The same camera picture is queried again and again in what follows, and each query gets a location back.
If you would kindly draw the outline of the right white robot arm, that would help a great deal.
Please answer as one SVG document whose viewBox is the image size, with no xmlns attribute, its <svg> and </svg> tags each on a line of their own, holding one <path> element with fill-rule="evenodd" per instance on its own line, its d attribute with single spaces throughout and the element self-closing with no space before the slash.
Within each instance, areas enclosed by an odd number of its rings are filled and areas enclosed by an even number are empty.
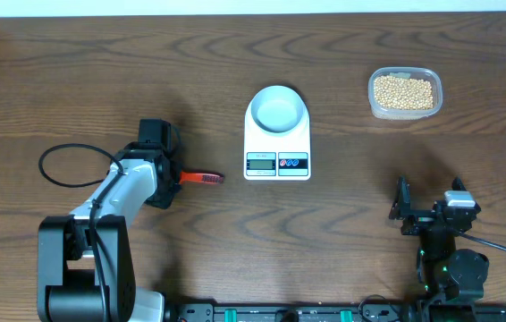
<svg viewBox="0 0 506 322">
<path fill-rule="evenodd" d="M 389 218 L 402 221 L 401 234 L 419 238 L 417 276 L 426 289 L 402 309 L 403 321 L 477 320 L 475 302 L 484 296 L 489 259 L 457 248 L 455 239 L 472 228 L 480 211 L 460 178 L 428 210 L 412 207 L 409 184 L 398 179 Z"/>
</svg>

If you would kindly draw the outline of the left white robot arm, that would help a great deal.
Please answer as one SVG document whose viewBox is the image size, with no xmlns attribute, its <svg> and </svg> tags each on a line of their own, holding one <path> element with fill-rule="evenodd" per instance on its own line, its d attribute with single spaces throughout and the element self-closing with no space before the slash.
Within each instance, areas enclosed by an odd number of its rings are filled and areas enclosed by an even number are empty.
<svg viewBox="0 0 506 322">
<path fill-rule="evenodd" d="M 162 321 L 164 295 L 139 288 L 128 228 L 144 205 L 167 209 L 180 190 L 178 130 L 143 119 L 137 140 L 109 156 L 96 190 L 38 228 L 37 312 L 42 321 Z"/>
</svg>

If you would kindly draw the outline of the red plastic measuring scoop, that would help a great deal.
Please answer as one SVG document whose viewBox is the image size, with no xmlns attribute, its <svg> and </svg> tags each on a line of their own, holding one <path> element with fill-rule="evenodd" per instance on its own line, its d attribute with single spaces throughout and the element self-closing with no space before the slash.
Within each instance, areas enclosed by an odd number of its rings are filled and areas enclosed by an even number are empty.
<svg viewBox="0 0 506 322">
<path fill-rule="evenodd" d="M 224 177 L 221 174 L 213 173 L 188 173 L 181 171 L 179 184 L 186 182 L 204 183 L 204 184 L 222 184 Z"/>
</svg>

